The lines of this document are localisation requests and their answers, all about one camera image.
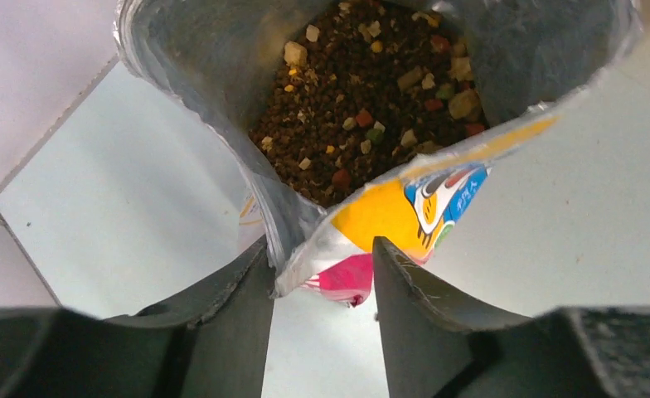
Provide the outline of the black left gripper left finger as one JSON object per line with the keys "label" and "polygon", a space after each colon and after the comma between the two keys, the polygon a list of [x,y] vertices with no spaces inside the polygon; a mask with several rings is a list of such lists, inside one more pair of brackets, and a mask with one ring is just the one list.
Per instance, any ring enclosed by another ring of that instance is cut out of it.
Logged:
{"label": "black left gripper left finger", "polygon": [[133,316],[0,308],[0,397],[258,397],[273,282],[258,239]]}

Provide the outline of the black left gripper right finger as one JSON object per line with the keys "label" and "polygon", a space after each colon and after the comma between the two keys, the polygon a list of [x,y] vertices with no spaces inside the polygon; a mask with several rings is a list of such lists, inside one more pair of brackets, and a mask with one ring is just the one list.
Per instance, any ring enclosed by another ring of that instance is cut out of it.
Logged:
{"label": "black left gripper right finger", "polygon": [[650,307],[560,307],[534,318],[485,303],[373,241],[392,397],[650,397]]}

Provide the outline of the pet food bag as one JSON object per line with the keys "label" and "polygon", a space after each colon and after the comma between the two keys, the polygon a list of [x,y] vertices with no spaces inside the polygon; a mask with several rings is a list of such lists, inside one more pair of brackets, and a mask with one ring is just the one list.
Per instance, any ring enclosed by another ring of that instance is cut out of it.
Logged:
{"label": "pet food bag", "polygon": [[235,157],[274,296],[356,306],[377,236],[426,262],[642,29],[637,1],[122,1],[114,37]]}

